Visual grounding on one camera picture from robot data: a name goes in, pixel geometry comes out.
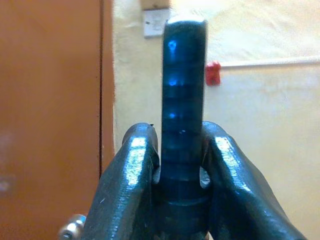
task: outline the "white pipe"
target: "white pipe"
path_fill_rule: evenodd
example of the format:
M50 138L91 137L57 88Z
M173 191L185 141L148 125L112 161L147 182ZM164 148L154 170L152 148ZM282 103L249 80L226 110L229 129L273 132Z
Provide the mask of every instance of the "white pipe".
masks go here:
M320 55L290 57L290 58L276 58L276 59L270 59L270 60L220 62L221 70L280 67L280 66L291 66L291 65L315 65L315 64L320 64Z

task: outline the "cream wall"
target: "cream wall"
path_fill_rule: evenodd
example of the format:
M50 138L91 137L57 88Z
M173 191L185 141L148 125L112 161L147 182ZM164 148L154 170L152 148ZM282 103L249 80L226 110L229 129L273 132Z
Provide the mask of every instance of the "cream wall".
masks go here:
M319 0L174 0L208 20L207 61L320 55ZM114 143L137 122L161 134L162 40L144 39L138 0L114 2ZM203 119L232 135L290 220L320 235L320 66L221 73L205 86Z

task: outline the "red object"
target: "red object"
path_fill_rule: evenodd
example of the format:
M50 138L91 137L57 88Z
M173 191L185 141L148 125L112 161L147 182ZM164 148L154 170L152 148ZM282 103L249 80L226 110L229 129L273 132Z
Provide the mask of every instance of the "red object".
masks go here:
M205 66L205 82L208 86L220 84L221 65L218 61L213 61Z

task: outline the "orange door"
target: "orange door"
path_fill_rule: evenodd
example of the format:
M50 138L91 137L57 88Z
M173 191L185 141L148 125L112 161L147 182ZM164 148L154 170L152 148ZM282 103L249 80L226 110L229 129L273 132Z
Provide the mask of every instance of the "orange door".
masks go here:
M89 210L102 165L100 13L99 0L0 1L0 240L57 239Z

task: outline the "white light switch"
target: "white light switch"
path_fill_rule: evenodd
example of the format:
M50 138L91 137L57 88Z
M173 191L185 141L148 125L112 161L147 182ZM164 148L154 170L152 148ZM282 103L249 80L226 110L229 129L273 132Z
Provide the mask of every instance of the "white light switch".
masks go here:
M162 36L165 23L170 18L170 9L156 9L143 11L144 37Z

